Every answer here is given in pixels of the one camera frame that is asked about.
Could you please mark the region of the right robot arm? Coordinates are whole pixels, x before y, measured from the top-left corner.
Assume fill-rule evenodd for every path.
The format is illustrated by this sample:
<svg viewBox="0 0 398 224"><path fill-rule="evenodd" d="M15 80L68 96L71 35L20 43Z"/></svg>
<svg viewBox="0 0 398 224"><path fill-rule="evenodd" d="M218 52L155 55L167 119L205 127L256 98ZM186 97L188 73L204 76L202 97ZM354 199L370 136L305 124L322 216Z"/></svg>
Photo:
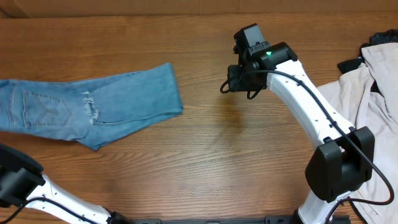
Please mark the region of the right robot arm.
<svg viewBox="0 0 398 224"><path fill-rule="evenodd" d="M265 41L257 24L234 35L238 64L228 67L229 92L245 91L249 100L266 88L290 109L312 143L314 153L305 177L310 193L293 215L271 215L266 223L349 223L332 208L358 190L371 176L375 137L344 119L308 78L294 51L285 43Z"/></svg>

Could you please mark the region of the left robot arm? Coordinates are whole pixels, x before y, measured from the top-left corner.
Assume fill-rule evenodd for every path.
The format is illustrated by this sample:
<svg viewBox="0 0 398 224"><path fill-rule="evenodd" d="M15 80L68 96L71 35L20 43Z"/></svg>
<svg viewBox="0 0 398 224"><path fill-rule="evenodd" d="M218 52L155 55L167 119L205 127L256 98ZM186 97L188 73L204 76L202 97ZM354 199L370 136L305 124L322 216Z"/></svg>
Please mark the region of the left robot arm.
<svg viewBox="0 0 398 224"><path fill-rule="evenodd" d="M33 158L1 145L1 207L17 207L3 223L9 223L24 208L40 210L67 223L133 224L118 212L88 203L52 182Z"/></svg>

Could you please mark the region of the light blue denim jeans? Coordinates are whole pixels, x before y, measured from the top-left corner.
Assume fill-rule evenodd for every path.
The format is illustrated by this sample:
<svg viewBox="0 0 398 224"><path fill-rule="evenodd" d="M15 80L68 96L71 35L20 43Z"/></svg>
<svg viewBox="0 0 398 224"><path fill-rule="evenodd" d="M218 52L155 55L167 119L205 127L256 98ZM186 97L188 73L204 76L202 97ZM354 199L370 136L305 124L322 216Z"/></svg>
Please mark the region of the light blue denim jeans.
<svg viewBox="0 0 398 224"><path fill-rule="evenodd" d="M1 131L77 141L94 151L182 112L169 63L76 82L1 80Z"/></svg>

